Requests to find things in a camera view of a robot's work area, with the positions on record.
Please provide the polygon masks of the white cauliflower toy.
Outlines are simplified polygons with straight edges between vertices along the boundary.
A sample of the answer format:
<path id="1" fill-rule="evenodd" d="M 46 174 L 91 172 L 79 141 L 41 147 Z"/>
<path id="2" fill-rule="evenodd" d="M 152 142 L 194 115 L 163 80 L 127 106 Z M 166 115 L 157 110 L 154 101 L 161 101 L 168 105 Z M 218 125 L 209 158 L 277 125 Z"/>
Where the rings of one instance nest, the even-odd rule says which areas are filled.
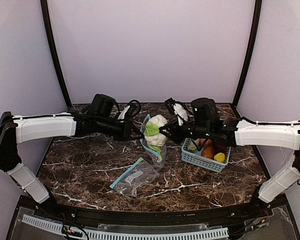
<path id="1" fill-rule="evenodd" d="M 165 126 L 168 123 L 167 119 L 161 114 L 157 114 L 151 117 L 145 124 L 144 139 L 149 148 L 156 152 L 161 152 L 167 141 L 167 137 L 160 133 L 160 127 Z"/>

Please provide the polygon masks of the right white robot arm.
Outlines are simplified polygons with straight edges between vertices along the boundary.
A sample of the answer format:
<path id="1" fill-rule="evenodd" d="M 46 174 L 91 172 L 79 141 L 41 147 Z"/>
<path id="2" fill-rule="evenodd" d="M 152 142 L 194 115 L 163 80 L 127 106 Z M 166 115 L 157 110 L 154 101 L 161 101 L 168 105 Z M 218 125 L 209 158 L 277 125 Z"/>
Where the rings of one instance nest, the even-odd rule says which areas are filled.
<path id="1" fill-rule="evenodd" d="M 160 127 L 159 132 L 176 144 L 185 139 L 204 139 L 225 147 L 268 146 L 294 151 L 290 159 L 276 174 L 264 182 L 257 198 L 272 202 L 278 195 L 300 180 L 300 120 L 289 122 L 260 122 L 246 117 L 221 120 L 216 103 L 210 98 L 197 98 L 189 110 L 179 101 L 169 98 L 164 102 L 176 120 Z"/>

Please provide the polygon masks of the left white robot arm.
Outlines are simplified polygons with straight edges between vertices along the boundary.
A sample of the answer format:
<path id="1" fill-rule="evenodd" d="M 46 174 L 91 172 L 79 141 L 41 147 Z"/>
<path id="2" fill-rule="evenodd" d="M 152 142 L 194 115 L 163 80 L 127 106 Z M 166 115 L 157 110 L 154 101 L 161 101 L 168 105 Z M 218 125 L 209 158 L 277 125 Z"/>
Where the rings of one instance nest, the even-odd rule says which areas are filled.
<path id="1" fill-rule="evenodd" d="M 143 139 L 144 134 L 133 123 L 134 117 L 141 111 L 141 103 L 131 100 L 123 110 L 118 109 L 114 117 L 111 116 L 113 108 L 119 108 L 117 101 L 98 93 L 81 112 L 32 116 L 4 112 L 0 118 L 0 171 L 8 174 L 37 203 L 46 202 L 50 193 L 22 161 L 18 145 L 40 139 L 95 133 L 119 142 Z"/>

